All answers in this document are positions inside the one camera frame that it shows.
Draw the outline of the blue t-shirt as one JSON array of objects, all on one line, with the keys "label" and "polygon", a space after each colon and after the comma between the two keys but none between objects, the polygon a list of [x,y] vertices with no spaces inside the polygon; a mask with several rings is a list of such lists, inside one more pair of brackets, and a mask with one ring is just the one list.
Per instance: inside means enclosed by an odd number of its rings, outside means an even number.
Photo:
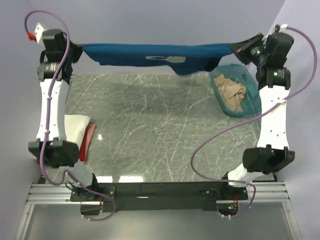
[{"label": "blue t-shirt", "polygon": [[169,66],[178,75],[211,72],[233,51],[227,43],[203,45],[84,44],[84,52],[101,66]]}]

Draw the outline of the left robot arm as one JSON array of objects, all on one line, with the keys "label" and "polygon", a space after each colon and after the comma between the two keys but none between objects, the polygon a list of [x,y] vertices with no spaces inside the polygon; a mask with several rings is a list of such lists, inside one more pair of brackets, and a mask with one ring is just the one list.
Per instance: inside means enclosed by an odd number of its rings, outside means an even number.
[{"label": "left robot arm", "polygon": [[68,33],[61,29],[36,28],[29,38],[44,46],[40,54],[37,75],[41,90],[41,115],[35,141],[28,150],[39,160],[43,177],[51,185],[61,185],[49,178],[46,167],[62,170],[75,182],[75,190],[88,201],[96,200],[100,188],[96,176],[79,160],[80,148],[67,140],[65,130],[66,101],[70,90],[72,65],[76,63],[83,47],[71,42]]}]

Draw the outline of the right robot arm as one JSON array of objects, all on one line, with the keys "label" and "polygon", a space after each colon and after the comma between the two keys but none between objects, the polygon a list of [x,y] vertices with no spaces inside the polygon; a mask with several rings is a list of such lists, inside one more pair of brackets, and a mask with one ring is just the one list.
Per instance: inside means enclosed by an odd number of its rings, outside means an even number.
[{"label": "right robot arm", "polygon": [[276,173],[295,158],[286,134],[286,97],[290,94],[291,72],[284,66],[294,39],[287,33],[274,32],[263,40],[258,34],[229,47],[244,64],[256,66],[261,101],[260,135],[256,147],[243,152],[242,163],[228,172],[229,182],[219,187],[222,198],[230,200],[258,177]]}]

